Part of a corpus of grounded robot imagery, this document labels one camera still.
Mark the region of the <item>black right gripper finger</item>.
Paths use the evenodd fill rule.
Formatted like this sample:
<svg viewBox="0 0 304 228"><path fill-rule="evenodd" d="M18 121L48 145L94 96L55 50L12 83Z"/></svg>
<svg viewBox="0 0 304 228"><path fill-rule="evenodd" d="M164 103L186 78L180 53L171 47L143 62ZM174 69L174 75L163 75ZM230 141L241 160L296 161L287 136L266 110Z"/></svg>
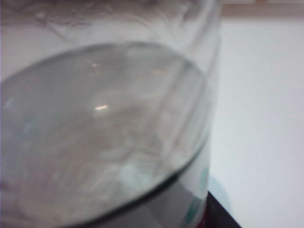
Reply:
<svg viewBox="0 0 304 228"><path fill-rule="evenodd" d="M206 207L206 228L240 228L240 225L225 208L208 192Z"/></svg>

